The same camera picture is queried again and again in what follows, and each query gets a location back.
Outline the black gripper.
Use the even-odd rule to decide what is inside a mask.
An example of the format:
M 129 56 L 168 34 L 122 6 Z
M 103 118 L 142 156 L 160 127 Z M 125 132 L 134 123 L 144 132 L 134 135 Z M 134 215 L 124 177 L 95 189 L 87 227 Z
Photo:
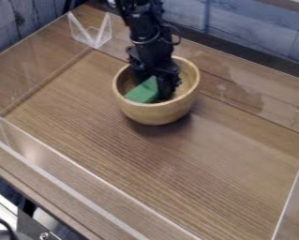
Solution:
M 142 83 L 152 76 L 157 76 L 158 97 L 172 98 L 181 84 L 181 68 L 172 59 L 174 46 L 172 31 L 169 29 L 154 29 L 130 31 L 133 46 L 129 46 L 130 68 L 136 80 Z

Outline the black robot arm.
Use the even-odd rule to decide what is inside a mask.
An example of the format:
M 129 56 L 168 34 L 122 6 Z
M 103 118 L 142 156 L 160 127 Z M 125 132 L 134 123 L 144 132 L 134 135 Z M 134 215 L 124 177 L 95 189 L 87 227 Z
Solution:
M 130 28 L 128 47 L 130 66 L 140 82 L 157 77 L 158 96 L 168 99 L 181 84 L 181 67 L 173 59 L 173 26 L 165 20 L 162 0 L 114 0 L 126 26 Z

